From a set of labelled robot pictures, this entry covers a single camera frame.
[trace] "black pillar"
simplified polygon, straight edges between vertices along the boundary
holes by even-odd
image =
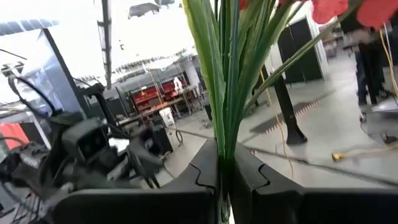
[[[263,66],[261,69],[264,71],[266,70],[266,67]],[[267,73],[263,72],[263,74],[264,78],[268,78],[268,75],[266,75]],[[304,136],[303,132],[301,132],[297,125],[292,101],[290,100],[289,92],[287,91],[284,78],[282,76],[274,82],[274,88],[287,126],[286,144],[291,146],[306,143],[308,139]]]
[[[254,96],[255,93],[256,93],[256,92],[254,91],[254,88],[253,88],[253,89],[251,90],[251,95]],[[254,102],[254,105],[255,105],[255,106],[260,106],[259,101],[256,100],[256,101]]]

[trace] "green leaf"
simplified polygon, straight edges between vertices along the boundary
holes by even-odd
[[[287,23],[289,23],[293,17],[297,14],[297,12],[303,7],[303,5],[305,4],[305,2],[300,2],[300,4],[298,4],[298,6],[293,10],[292,13],[290,13],[289,18],[287,19]]]
[[[209,90],[219,155],[225,157],[222,115],[225,82],[218,44],[218,26],[209,0],[183,0],[183,5],[198,51],[203,79]]]
[[[243,46],[246,41],[246,34],[249,28],[255,23],[258,15],[262,9],[262,5],[267,4],[269,1],[252,0],[247,9],[243,10],[239,19],[239,43],[238,52],[242,54]]]
[[[239,86],[241,87],[239,105],[242,107],[258,80],[259,70],[269,54],[271,45],[279,38],[280,33],[285,28],[291,5],[292,0],[280,5],[268,24],[262,24],[261,21],[257,22],[258,26],[253,32],[254,35],[250,37],[251,44],[248,45],[248,53],[246,53],[244,67],[239,77]]]
[[[216,16],[216,21],[218,21],[218,0],[214,0],[214,14]]]
[[[270,75],[267,80],[259,87],[258,91],[253,95],[249,102],[244,107],[244,113],[247,113],[249,108],[254,104],[254,102],[259,98],[259,95],[268,87],[270,87],[273,82],[282,75],[290,66],[292,66],[300,57],[302,57],[308,50],[310,50],[322,37],[327,35],[334,26],[339,24],[343,19],[345,19],[351,12],[353,12],[360,4],[362,0],[356,1],[346,12],[344,12],[339,18],[330,24],[325,30],[318,34],[314,39],[308,41],[303,47],[301,47],[296,53],[288,58],[275,72]]]
[[[238,54],[238,29],[239,29],[239,1],[233,0],[232,3],[232,24],[231,24],[231,42],[229,49],[229,74],[228,74],[228,82],[227,82],[227,93],[226,93],[226,108],[225,109],[225,118],[224,125],[226,128],[226,138],[227,140],[233,140],[230,136],[234,135],[235,129],[231,129],[230,125],[234,122],[234,112],[238,109],[236,108],[236,98],[238,97],[238,75],[239,75],[239,54]],[[235,142],[226,142],[227,152],[233,153],[233,149],[235,148]]]
[[[220,34],[220,51],[221,51],[221,61],[223,63],[224,71],[224,81],[228,79],[228,69],[229,69],[229,37],[231,35],[231,10],[230,10],[229,0],[222,0],[221,2],[221,16],[219,26]]]
[[[274,10],[276,0],[269,0],[268,5],[267,5],[267,11],[266,11],[266,21],[265,24],[268,24],[269,19],[271,18],[272,12]]]

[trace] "black pants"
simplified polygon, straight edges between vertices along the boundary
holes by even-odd
[[[364,63],[368,63],[370,69],[372,70],[370,74],[372,75],[371,79],[373,93],[377,96],[383,89],[381,84],[382,67],[379,51],[370,50],[366,54],[368,54],[369,60],[364,62],[361,53],[355,52],[356,80],[358,82],[358,98],[360,101],[366,101],[366,86],[368,85],[368,80],[364,71],[367,66],[365,66]]]

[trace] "yellow cable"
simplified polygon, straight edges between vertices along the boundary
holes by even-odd
[[[386,53],[386,57],[387,57],[389,68],[390,68],[392,86],[394,87],[394,91],[395,91],[396,96],[398,96],[398,86],[397,86],[396,79],[394,77],[394,69],[392,67],[392,58],[390,57],[390,55],[388,53],[388,50],[387,50],[387,47],[386,47],[386,44],[384,43],[384,37],[383,37],[383,34],[382,34],[381,30],[379,31],[379,33],[380,33],[381,42],[383,44],[383,48],[384,48],[384,51]],[[387,146],[384,149],[370,149],[370,150],[367,149],[366,151],[359,150],[359,153],[356,153],[356,154],[353,154],[353,155],[351,155],[352,152],[342,152],[342,153],[338,153],[337,152],[335,154],[342,155],[343,157],[360,156],[360,155],[365,155],[365,154],[384,152],[384,151],[388,151],[388,150],[391,150],[391,149],[395,149],[397,147],[398,147],[398,144],[391,144],[391,145]]]
[[[262,70],[260,70],[260,74],[261,74],[261,78],[262,78],[262,82],[265,82],[266,80],[264,79],[264,75],[262,74]],[[292,161],[290,160],[290,157],[287,155],[286,153],[286,144],[285,144],[285,136],[284,136],[284,131],[282,129],[282,123],[279,120],[278,117],[278,113],[276,111],[275,106],[272,104],[272,100],[271,100],[271,96],[269,95],[269,91],[268,88],[266,88],[266,93],[267,93],[267,97],[268,97],[268,101],[269,101],[269,105],[271,106],[272,110],[274,111],[274,115],[278,124],[278,128],[280,130],[280,136],[282,138],[282,143],[283,143],[283,149],[284,149],[284,155],[287,158],[287,161],[289,162],[289,166],[290,166],[290,173],[292,174],[292,180],[294,180],[294,170],[293,170],[293,164]]]

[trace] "red flower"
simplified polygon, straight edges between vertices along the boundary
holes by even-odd
[[[311,0],[312,18],[318,24],[328,22],[348,8],[348,0]],[[364,0],[358,9],[357,20],[366,27],[380,28],[398,9],[398,0]]]
[[[365,0],[356,19],[367,27],[380,28],[398,9],[398,0]]]
[[[239,10],[243,10],[248,6],[248,0],[240,0],[239,2]]]

